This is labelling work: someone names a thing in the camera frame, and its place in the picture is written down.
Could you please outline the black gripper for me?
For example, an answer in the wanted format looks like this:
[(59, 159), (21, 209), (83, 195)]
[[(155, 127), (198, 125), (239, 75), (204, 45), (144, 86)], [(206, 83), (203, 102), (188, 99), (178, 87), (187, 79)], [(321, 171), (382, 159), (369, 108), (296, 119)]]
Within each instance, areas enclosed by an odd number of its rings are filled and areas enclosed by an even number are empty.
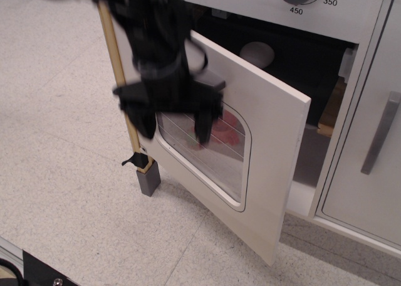
[(188, 113), (195, 114), (197, 140), (207, 144), (214, 122), (222, 115), (222, 90), (218, 92), (194, 80), (193, 75), (206, 69), (188, 74), (175, 72), (160, 80), (143, 79), (117, 87), (113, 94), (119, 98), (120, 109), (145, 138), (154, 137), (157, 112)]

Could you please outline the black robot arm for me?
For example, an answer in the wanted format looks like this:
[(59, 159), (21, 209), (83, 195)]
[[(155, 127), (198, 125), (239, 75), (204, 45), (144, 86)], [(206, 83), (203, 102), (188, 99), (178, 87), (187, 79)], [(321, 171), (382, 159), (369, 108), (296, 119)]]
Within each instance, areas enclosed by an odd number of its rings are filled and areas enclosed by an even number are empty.
[(194, 115), (197, 140), (207, 143), (213, 123), (222, 115), (224, 81), (204, 75), (207, 56), (199, 69), (189, 68), (185, 42), (190, 40), (192, 16), (183, 0), (105, 1), (124, 30), (132, 63), (140, 81), (114, 89), (120, 108), (139, 133), (152, 139), (159, 112)]

